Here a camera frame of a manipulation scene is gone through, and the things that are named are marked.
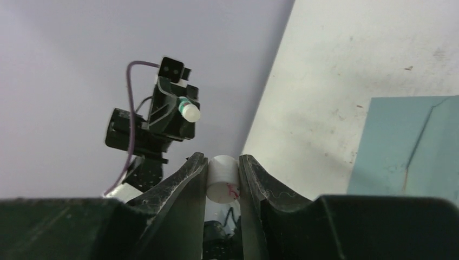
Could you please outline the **teal envelope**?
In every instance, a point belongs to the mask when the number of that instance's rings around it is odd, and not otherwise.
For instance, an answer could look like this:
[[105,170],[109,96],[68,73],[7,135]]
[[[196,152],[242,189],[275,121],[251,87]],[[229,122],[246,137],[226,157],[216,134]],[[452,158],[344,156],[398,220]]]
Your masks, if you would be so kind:
[[458,97],[373,98],[347,193],[457,204]]

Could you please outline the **white glue stick cap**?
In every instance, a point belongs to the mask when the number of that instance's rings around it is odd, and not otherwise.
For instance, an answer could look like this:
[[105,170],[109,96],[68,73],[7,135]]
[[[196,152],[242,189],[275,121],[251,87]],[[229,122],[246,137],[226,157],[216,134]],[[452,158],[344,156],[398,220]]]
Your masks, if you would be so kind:
[[239,199],[240,181],[238,162],[228,155],[218,155],[208,162],[206,196],[218,204],[229,204]]

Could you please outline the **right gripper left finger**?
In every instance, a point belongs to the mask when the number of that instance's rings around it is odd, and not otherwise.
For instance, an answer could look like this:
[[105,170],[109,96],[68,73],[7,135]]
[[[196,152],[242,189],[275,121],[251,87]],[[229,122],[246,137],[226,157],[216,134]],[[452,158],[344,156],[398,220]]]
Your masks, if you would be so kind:
[[200,259],[207,158],[124,203],[115,198],[1,200],[1,259]]

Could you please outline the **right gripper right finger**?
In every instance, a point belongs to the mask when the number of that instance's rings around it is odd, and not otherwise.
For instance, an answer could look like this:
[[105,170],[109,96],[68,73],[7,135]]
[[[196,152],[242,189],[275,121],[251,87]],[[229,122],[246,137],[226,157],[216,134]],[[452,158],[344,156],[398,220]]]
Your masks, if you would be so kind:
[[244,259],[458,259],[458,208],[439,198],[309,200],[239,157]]

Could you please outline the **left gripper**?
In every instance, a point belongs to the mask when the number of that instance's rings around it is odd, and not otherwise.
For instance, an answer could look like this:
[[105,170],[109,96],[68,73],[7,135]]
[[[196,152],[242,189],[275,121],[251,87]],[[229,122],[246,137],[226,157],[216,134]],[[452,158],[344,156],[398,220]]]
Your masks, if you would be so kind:
[[[190,140],[195,137],[195,123],[188,122],[179,112],[179,98],[187,98],[200,107],[199,89],[186,87],[159,77],[153,91],[148,118],[135,115],[134,155],[168,163],[163,158],[171,142]],[[127,151],[129,146],[130,111],[115,108],[109,120],[105,144],[108,147]]]

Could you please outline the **green white glue stick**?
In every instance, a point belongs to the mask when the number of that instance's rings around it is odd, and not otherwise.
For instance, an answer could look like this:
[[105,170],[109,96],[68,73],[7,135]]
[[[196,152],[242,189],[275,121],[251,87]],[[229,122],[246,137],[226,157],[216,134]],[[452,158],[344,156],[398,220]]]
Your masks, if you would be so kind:
[[201,117],[200,109],[184,96],[179,97],[178,110],[182,117],[191,123],[197,122]]

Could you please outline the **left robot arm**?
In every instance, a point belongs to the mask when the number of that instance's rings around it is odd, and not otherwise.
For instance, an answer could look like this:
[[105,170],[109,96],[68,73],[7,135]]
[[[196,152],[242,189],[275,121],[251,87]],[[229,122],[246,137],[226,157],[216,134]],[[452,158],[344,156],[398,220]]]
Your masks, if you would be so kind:
[[160,77],[154,87],[147,118],[134,112],[134,160],[130,163],[121,184],[141,193],[157,185],[163,177],[162,166],[168,163],[163,157],[174,141],[182,142],[195,137],[195,123],[186,120],[181,101],[187,98],[197,108],[198,87],[172,83]]

